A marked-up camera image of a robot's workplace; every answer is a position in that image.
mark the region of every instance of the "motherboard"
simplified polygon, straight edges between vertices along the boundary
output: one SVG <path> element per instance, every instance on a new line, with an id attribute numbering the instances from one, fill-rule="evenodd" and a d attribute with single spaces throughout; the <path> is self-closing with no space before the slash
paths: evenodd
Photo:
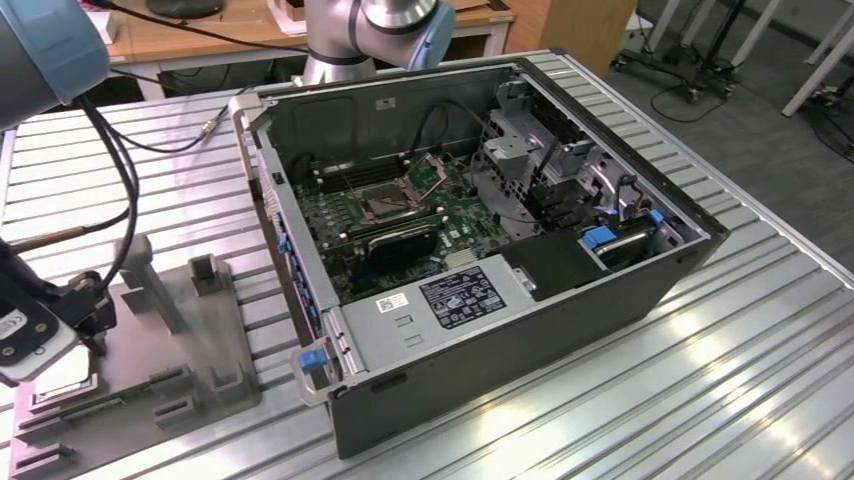
<path id="1" fill-rule="evenodd" d="M 472 186 L 470 161 L 423 153 L 314 170 L 295 186 L 342 303 L 454 269 L 510 243 Z"/>

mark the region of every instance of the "power supply label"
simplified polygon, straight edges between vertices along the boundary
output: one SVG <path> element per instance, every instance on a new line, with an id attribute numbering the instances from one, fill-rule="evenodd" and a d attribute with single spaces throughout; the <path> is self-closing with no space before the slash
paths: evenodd
<path id="1" fill-rule="evenodd" d="M 507 306 L 480 267 L 472 267 L 420 286 L 439 323 L 447 329 Z"/>

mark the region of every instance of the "gray robot arm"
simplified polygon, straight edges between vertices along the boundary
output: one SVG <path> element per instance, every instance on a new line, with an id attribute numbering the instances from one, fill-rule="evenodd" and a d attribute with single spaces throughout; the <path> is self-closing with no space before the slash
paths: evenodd
<path id="1" fill-rule="evenodd" d="M 455 26 L 439 0 L 306 1 L 310 57 L 304 85 L 352 81 L 376 73 L 372 58 L 408 70 L 435 67 Z"/>

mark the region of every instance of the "aluminum table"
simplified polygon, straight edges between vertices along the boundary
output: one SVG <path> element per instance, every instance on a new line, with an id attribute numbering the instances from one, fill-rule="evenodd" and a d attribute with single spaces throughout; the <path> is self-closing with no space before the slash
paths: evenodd
<path id="1" fill-rule="evenodd" d="M 384 444 L 339 460 L 323 408 L 287 365 L 296 337 L 223 125 L 202 151 L 134 150 L 139 228 L 155 267 L 212 252 L 234 269 L 255 367 L 254 409 L 83 476 L 118 478 L 846 478 L 854 473 L 853 276 L 567 56 L 539 68 L 733 230 L 638 323 Z M 103 109 L 146 143 L 180 144 L 228 93 Z M 78 112 L 9 132 L 0 234 L 107 218 L 124 192 Z M 122 227 L 35 251 L 60 281 L 111 261 Z"/>

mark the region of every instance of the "wooden desk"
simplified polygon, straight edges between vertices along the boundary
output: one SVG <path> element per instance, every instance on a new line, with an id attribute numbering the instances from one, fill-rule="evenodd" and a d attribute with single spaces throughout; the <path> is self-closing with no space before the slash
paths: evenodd
<path id="1" fill-rule="evenodd" d="M 144 0 L 124 0 L 123 6 L 147 12 Z M 110 46 L 114 65 L 150 78 L 166 71 L 212 65 L 271 60 L 300 55 L 284 50 L 264 50 L 224 42 L 195 33 L 156 25 L 144 20 L 119 16 L 119 35 Z M 494 11 L 490 7 L 463 10 L 456 14 L 454 37 L 487 36 L 483 56 L 505 51 L 507 29 L 514 20 L 511 11 Z M 192 20 L 190 25 L 220 35 L 271 46 L 304 46 L 306 35 L 290 36 L 279 26 L 267 8 L 267 0 L 228 0 L 220 15 Z M 163 88 L 150 82 L 138 82 L 146 100 L 164 98 Z"/>

